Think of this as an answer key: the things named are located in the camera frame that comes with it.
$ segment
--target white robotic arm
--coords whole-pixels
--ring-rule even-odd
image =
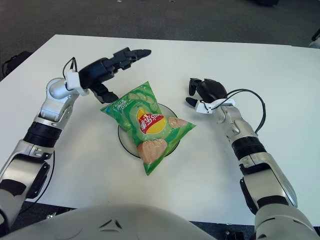
[[[102,82],[150,53],[125,48],[111,59],[101,58],[79,73],[70,70],[66,76],[63,73],[65,78],[54,78],[47,84],[46,100],[0,172],[0,236],[9,232],[25,199],[34,199],[40,193],[50,169],[46,160],[53,155],[79,94],[85,96],[90,89],[101,103],[113,102],[118,97]],[[77,68],[75,59],[70,61]]]

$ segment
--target black cable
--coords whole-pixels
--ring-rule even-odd
[[[224,97],[226,98],[227,96],[229,96],[230,94],[232,94],[231,96],[229,96],[227,99],[225,99],[223,102],[221,102],[218,106],[216,106],[215,108],[212,108],[211,110],[214,110],[218,107],[220,107],[223,103],[225,103],[227,100],[229,100],[231,97],[233,97],[234,95],[238,94],[238,93],[242,93],[242,92],[249,92],[249,93],[252,93],[253,95],[255,95],[261,102],[262,104],[262,118],[261,118],[261,121],[258,125],[258,127],[256,128],[256,130],[254,131],[255,133],[257,133],[262,127],[263,125],[265,124],[265,121],[266,121],[266,118],[267,118],[267,112],[266,112],[266,104],[264,102],[264,100],[254,91],[252,90],[249,90],[249,89],[245,89],[245,88],[240,88],[240,89],[236,89],[236,90],[233,90],[231,92],[228,92]]]
[[[73,58],[74,58],[74,60],[73,60],[73,62],[74,62],[74,70],[75,70],[76,72],[78,72],[77,60],[76,60],[75,57],[73,57]]]
[[[19,212],[19,215],[25,213],[25,212],[28,211],[30,208],[32,208],[32,207],[39,201],[39,199],[44,195],[44,193],[46,192],[46,190],[47,190],[47,188],[48,188],[48,186],[49,186],[49,184],[50,184],[50,182],[51,182],[52,176],[53,176],[53,174],[54,174],[55,163],[56,163],[56,152],[54,151],[54,152],[53,152],[52,170],[51,170],[51,175],[50,175],[50,178],[49,178],[48,183],[46,184],[43,192],[42,192],[41,195],[37,198],[37,200],[34,201],[34,202],[33,202],[30,206],[28,206],[26,209],[21,210],[21,211]]]
[[[77,68],[77,62],[76,62],[76,58],[73,57],[71,58],[63,67],[63,70],[62,70],[62,75],[64,78],[66,78],[65,76],[65,69],[66,69],[66,66],[72,61],[72,63],[74,63],[74,66],[75,66],[75,71],[77,72],[78,71],[78,68]]]

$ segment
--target white table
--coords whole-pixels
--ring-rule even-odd
[[[46,98],[48,81],[62,76],[67,60],[75,56],[80,69],[124,47],[151,49],[152,54],[120,71],[107,87],[122,96],[149,81],[159,103],[197,127],[146,176],[140,160],[119,143],[116,121],[100,112],[102,105],[92,93],[80,96],[56,144],[53,179],[39,202],[73,208],[137,203],[190,221],[254,224],[231,147],[212,115],[195,113],[185,103],[190,77],[212,78],[228,92],[248,88],[262,96],[267,119],[260,140],[291,181],[299,209],[320,225],[318,49],[55,35],[0,83],[0,164],[24,137]],[[259,100],[249,93],[234,99],[255,128],[262,116]]]

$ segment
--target chip bag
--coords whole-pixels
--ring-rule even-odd
[[[101,111],[113,117],[132,137],[147,175],[195,127],[185,120],[162,115],[149,82],[128,92]]]

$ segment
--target floor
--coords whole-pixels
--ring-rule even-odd
[[[319,0],[280,0],[275,7],[254,0],[1,0],[0,63],[36,51],[55,34],[306,47],[320,28],[319,12]],[[56,209],[36,204],[13,229]],[[254,231],[252,226],[194,224],[218,239],[225,239],[227,230],[241,230],[246,239]]]

